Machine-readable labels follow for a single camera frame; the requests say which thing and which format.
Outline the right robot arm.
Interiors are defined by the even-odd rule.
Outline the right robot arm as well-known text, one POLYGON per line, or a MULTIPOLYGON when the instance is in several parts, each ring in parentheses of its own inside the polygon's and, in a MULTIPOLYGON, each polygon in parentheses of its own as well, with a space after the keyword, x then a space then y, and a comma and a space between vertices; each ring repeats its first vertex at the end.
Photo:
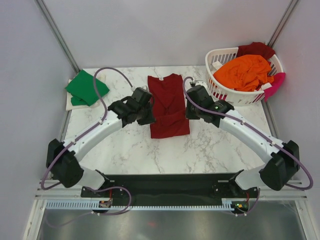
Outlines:
POLYGON ((229 180, 229 191, 235 197, 248 189, 267 186, 280 191, 300 169, 293 157, 299 156, 299 147, 292 140, 285 143, 268 136, 247 122, 235 108, 224 100, 214 101, 203 85, 195 85, 185 93, 186 117, 202 119, 235 136, 253 150, 264 165, 240 170, 229 180))

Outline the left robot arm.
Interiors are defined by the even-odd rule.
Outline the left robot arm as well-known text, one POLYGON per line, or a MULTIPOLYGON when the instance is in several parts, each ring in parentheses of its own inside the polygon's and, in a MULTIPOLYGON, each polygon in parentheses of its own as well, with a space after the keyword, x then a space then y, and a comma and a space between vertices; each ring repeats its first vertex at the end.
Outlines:
POLYGON ((80 165, 81 160, 106 137, 137 122, 140 126, 156 121, 152 113, 153 95, 136 88, 131 96, 113 102, 97 123, 64 141, 52 140, 48 145, 46 167, 65 188, 75 185, 89 187, 99 197, 106 196, 110 185, 98 170, 80 165))

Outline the dark red t shirt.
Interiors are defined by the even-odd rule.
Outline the dark red t shirt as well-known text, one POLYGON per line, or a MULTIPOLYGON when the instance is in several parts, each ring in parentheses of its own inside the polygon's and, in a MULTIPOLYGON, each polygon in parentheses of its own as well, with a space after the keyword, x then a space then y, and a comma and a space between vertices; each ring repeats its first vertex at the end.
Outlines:
POLYGON ((183 78, 172 73, 163 79, 148 76, 147 85, 155 103, 152 108, 155 123, 150 124, 152 139, 165 139, 190 134, 186 118, 183 78))

